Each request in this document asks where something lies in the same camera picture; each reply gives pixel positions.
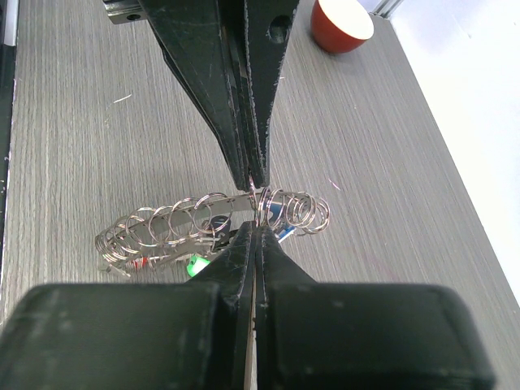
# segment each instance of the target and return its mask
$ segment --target screw hole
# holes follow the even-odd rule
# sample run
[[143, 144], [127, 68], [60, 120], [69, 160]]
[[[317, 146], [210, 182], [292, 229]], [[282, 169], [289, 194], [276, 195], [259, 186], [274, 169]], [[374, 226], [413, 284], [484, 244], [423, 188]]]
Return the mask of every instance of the screw hole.
[[127, 19], [130, 20], [131, 22], [135, 21], [135, 20], [139, 20], [141, 18], [141, 15], [139, 14], [131, 14], [129, 16], [127, 16]]
[[286, 15], [276, 16], [269, 25], [269, 39], [271, 42], [280, 44], [287, 41], [291, 18]]

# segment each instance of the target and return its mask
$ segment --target wooden table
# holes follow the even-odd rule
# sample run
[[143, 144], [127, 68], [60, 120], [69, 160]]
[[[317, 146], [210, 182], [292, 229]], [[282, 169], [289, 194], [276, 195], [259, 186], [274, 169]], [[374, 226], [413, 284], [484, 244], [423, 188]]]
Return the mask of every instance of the wooden table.
[[[20, 7], [3, 318], [35, 284], [121, 282], [97, 271], [93, 246], [116, 217], [236, 193], [147, 23], [114, 26], [99, 0]], [[518, 389], [518, 304], [390, 23], [375, 18], [373, 39], [332, 57], [310, 40], [310, 7], [279, 83], [271, 182], [324, 197], [333, 220], [284, 249], [317, 280], [456, 289], [500, 388]], [[185, 278], [177, 266], [134, 281]]]

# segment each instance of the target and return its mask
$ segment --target red bowl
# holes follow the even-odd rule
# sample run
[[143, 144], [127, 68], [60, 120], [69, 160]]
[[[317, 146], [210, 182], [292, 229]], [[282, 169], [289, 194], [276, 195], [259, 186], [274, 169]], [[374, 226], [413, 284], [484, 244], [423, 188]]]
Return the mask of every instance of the red bowl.
[[316, 0], [310, 17], [314, 40], [329, 53], [347, 53], [374, 35], [374, 23], [356, 0]]

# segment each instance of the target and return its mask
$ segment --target gray wood grain surface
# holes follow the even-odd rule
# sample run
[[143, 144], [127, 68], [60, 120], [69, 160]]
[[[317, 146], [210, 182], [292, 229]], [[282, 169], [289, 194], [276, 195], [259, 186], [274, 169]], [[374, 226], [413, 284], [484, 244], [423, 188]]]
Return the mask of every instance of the gray wood grain surface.
[[[318, 280], [454, 288], [499, 388], [518, 389], [518, 304], [392, 27], [375, 19], [371, 41], [333, 57], [310, 40], [310, 3], [275, 101], [271, 181], [324, 197], [333, 220], [285, 250]], [[20, 7], [2, 319], [36, 284], [121, 282], [97, 271], [93, 247], [116, 217], [236, 193], [146, 23], [114, 26], [99, 0]], [[179, 266], [134, 279], [182, 280]]]

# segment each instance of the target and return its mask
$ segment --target white wall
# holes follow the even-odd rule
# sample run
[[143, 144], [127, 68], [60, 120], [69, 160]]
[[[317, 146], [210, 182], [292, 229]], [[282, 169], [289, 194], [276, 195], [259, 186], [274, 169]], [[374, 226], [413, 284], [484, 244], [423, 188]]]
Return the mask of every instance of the white wall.
[[392, 24], [520, 301], [520, 0], [405, 0]]
[[361, 3], [367, 11], [372, 12], [381, 0], [358, 0], [358, 2]]

